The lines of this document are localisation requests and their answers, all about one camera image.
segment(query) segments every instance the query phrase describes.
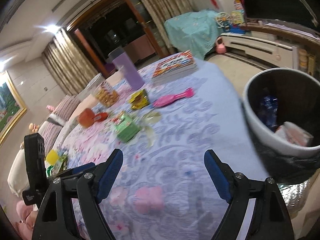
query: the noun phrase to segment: beige curtain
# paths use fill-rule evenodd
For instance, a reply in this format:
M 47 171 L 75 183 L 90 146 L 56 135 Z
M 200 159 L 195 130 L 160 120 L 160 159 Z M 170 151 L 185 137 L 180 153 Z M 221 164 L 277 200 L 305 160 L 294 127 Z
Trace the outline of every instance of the beige curtain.
M 141 0 L 152 17 L 167 48 L 170 49 L 169 38 L 164 22 L 175 16 L 193 11 L 188 0 Z
M 42 59 L 51 75 L 68 95 L 79 94 L 98 74 L 64 29 L 59 30 L 47 45 Z

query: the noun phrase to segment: bedsheet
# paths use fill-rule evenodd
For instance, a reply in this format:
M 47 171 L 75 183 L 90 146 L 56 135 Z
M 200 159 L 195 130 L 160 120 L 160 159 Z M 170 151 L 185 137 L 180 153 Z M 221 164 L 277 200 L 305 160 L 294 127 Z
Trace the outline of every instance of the bedsheet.
M 194 57 L 204 59 L 221 33 L 217 12 L 202 10 L 171 18 L 164 23 L 171 44 L 179 51 L 191 50 Z
M 219 198 L 204 166 L 208 149 L 249 179 L 268 177 L 249 139 L 232 84 L 216 65 L 198 59 L 196 63 L 199 70 L 192 75 L 157 87 L 151 83 L 155 64 L 140 70 L 151 100 L 188 87 L 196 92 L 158 110 L 162 119 L 153 125 L 153 146 L 148 146 L 144 132 L 121 143 L 105 122 L 88 129 L 78 125 L 62 145 L 68 150 L 69 168 L 104 162 L 115 148 L 123 151 L 123 166 L 100 204 L 117 239 L 211 239 L 228 205 Z M 115 89 L 120 99 L 109 110 L 127 109 L 126 100 L 133 91 L 123 80 Z M 238 239 L 246 236 L 253 206 L 250 200 Z M 77 200 L 74 210 L 81 234 L 89 239 Z

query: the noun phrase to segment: purple tumbler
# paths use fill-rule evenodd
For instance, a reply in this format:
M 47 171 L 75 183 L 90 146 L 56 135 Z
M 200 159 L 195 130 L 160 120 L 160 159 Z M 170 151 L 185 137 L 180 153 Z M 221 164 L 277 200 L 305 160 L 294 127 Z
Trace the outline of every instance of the purple tumbler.
M 144 85 L 144 80 L 123 48 L 119 47 L 113 50 L 108 56 L 133 90 L 138 90 Z

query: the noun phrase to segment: television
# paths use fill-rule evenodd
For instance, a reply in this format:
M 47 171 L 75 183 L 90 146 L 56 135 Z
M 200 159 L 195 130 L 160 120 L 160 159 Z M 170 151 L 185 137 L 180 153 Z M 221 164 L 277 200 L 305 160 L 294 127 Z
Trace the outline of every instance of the television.
M 247 22 L 258 20 L 320 35 L 320 0 L 241 0 Z

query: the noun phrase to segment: pink hairbrush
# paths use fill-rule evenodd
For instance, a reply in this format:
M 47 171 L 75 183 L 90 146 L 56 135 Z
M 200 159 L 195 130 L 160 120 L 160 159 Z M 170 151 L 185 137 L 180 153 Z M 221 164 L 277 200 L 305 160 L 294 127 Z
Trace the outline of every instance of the pink hairbrush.
M 177 95 L 166 95 L 163 97 L 160 97 L 155 102 L 153 102 L 154 107 L 163 107 L 172 104 L 174 101 L 181 99 L 181 98 L 191 98 L 195 95 L 195 92 L 192 88 L 188 88 L 186 91 L 184 91 L 181 94 Z

